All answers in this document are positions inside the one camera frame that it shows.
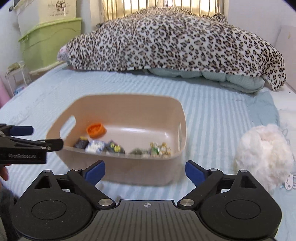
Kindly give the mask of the person's left hand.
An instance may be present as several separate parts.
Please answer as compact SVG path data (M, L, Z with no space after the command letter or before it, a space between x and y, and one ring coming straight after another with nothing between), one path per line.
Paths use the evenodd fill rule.
M3 165L0 166L0 177L4 181L8 181L8 179L9 179L9 173L8 173L8 170L7 170L6 166L3 166Z

